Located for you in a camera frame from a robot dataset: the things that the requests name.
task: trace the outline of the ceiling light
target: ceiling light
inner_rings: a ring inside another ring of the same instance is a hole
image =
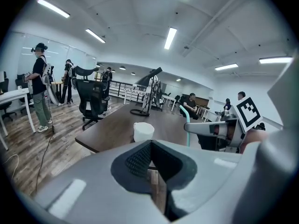
[[[270,63],[289,63],[292,61],[292,57],[273,57],[273,58],[263,58],[260,59],[261,64],[270,64]]]
[[[44,5],[47,8],[50,8],[51,10],[53,10],[54,12],[59,13],[60,15],[64,16],[65,18],[68,18],[70,15],[66,12],[64,12],[63,10],[61,10],[60,8],[46,2],[45,0],[38,0],[37,1],[39,4]]]
[[[168,33],[166,43],[165,43],[165,46],[164,46],[165,49],[169,49],[176,32],[177,32],[177,30],[174,29],[174,28],[169,29],[169,33]]]
[[[47,52],[50,52],[50,53],[55,53],[55,54],[59,54],[58,52],[49,51],[49,50],[47,50]]]
[[[86,29],[86,32],[88,32],[90,35],[94,36],[95,38],[97,38],[101,43],[105,43],[105,41],[100,38],[98,35],[96,35],[93,31],[91,31],[90,29]]]
[[[221,67],[215,68],[215,70],[225,70],[225,69],[234,68],[234,67],[238,67],[238,65],[235,63],[235,64],[231,64],[231,65],[221,66]]]

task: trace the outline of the cable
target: cable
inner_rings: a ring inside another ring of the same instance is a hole
[[[52,134],[52,136],[51,136],[50,139],[49,139],[49,142],[48,142],[48,145],[47,145],[47,147],[46,147],[46,150],[45,150],[45,152],[43,153],[43,158],[45,157],[45,154],[46,154],[46,152],[47,152],[47,150],[48,150],[48,147],[49,147],[49,144],[50,144],[50,141],[51,141],[53,135],[54,135],[54,133]],[[40,167],[39,167],[39,170],[38,170],[38,172],[37,172],[37,176],[36,176],[36,193],[37,193],[38,176],[39,176],[39,173],[40,173],[40,171],[41,171],[41,169],[42,169],[42,166],[43,166],[43,158],[42,158],[42,163],[41,163],[41,165],[40,165]]]
[[[14,173],[15,173],[15,170],[17,169],[17,167],[18,167],[18,165],[19,165],[19,155],[17,155],[17,154],[14,154],[14,155],[11,155],[4,163],[6,163],[8,160],[10,160],[10,158],[11,157],[13,157],[13,156],[17,156],[18,157],[18,162],[17,162],[17,166],[15,167],[15,169],[14,169]]]

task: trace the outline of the white wall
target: white wall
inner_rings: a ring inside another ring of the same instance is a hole
[[[262,122],[265,123],[266,131],[276,131],[282,127],[282,121],[267,94],[275,80],[275,77],[234,77],[222,79],[217,83],[217,89],[213,94],[214,101],[209,102],[209,107],[213,111],[223,110],[226,98],[229,98],[233,105],[237,102],[238,92],[243,91],[247,97],[252,97],[255,102],[263,116]]]

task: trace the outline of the black cable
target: black cable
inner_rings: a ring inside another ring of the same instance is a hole
[[[48,147],[49,147],[49,144],[50,144],[50,141],[51,141],[53,135],[54,135],[54,133],[52,133],[52,136],[51,136],[50,139],[49,139],[47,148],[46,148],[45,152],[43,153],[43,158],[45,157],[45,154],[46,154],[46,152],[47,152],[47,150],[48,150]],[[39,176],[39,173],[40,173],[40,171],[41,171],[41,169],[42,169],[42,166],[43,166],[43,158],[42,158],[42,163],[41,163],[41,165],[40,165],[40,167],[39,167],[39,170],[38,170],[38,172],[37,172],[37,176],[36,176],[36,193],[37,193],[38,176]]]

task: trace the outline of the wooden table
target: wooden table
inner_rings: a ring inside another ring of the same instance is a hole
[[[149,117],[130,113],[131,109],[140,108],[135,104],[125,105],[103,120],[79,134],[75,140],[93,152],[102,152],[134,142],[135,122],[146,122],[155,128],[154,140],[186,145],[187,132],[184,130],[186,118],[176,114],[150,110]],[[190,144],[198,144],[196,135],[191,135]]]
[[[63,81],[59,81],[59,82],[52,82],[51,84],[55,84],[56,85],[56,97],[58,99],[58,101],[61,101],[61,85],[63,84]]]

